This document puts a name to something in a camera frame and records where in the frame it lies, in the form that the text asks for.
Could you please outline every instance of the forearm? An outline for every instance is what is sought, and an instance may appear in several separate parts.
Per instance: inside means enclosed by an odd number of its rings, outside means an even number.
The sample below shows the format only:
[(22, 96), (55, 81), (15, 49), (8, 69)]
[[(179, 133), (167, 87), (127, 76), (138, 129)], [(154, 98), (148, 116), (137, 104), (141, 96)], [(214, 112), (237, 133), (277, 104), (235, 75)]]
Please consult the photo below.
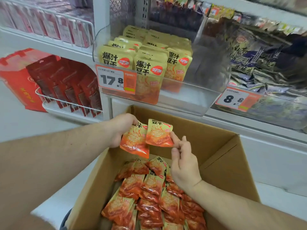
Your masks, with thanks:
[(106, 149), (109, 122), (0, 144), (0, 226), (6, 229)]
[(187, 191), (229, 230), (303, 230), (307, 222), (201, 181)]

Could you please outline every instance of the brown cardboard box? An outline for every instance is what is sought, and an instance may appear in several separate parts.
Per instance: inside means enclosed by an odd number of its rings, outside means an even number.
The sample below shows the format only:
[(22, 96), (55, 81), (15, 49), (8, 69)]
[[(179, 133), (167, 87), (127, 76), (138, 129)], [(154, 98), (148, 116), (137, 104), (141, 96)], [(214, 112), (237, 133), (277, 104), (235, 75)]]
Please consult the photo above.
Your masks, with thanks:
[[(142, 123), (156, 119), (173, 125), (181, 138), (186, 135), (192, 153), (197, 156), (202, 179), (231, 193), (259, 202), (253, 178), (240, 137), (231, 132), (203, 123), (136, 106), (128, 109)], [(171, 159), (171, 148), (150, 146), (150, 158), (155, 155)], [(125, 161), (137, 156), (122, 149), (106, 149), (98, 158), (71, 214), (66, 221), (68, 230), (108, 229), (101, 224), (101, 210), (111, 198), (114, 178)], [(208, 230), (225, 229), (209, 214), (205, 214)]]

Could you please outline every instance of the orange price tag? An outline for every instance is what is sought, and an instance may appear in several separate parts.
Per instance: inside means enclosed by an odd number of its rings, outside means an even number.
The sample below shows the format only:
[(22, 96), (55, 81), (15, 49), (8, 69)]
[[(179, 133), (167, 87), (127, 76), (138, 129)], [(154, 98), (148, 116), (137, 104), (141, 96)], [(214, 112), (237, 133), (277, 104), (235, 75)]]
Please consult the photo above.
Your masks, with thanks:
[(135, 94), (137, 73), (96, 64), (100, 87)]
[(215, 104), (247, 112), (248, 109), (259, 100), (259, 98), (261, 98), (260, 94), (227, 87)]

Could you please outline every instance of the person's left hand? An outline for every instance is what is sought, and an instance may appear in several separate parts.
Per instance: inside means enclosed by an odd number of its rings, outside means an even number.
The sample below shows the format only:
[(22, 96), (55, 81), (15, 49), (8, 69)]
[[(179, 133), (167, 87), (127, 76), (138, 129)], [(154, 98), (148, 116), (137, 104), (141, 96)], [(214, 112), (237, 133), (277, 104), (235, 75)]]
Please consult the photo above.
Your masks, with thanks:
[(137, 124), (138, 120), (132, 114), (121, 114), (108, 121), (108, 129), (110, 129), (111, 142), (110, 147), (118, 147), (122, 139), (122, 135), (129, 131), (132, 124)]

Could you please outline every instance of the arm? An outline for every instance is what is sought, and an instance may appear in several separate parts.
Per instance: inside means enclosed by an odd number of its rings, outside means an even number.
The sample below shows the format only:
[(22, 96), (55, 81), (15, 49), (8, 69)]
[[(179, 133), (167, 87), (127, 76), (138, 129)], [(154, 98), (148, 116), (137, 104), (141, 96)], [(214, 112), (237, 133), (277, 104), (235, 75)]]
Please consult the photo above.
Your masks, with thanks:
[(30, 213), (137, 123), (124, 114), (68, 131), (0, 143), (0, 226)]
[(229, 230), (303, 230), (307, 222), (202, 181), (191, 145), (172, 132), (172, 176), (177, 185)]

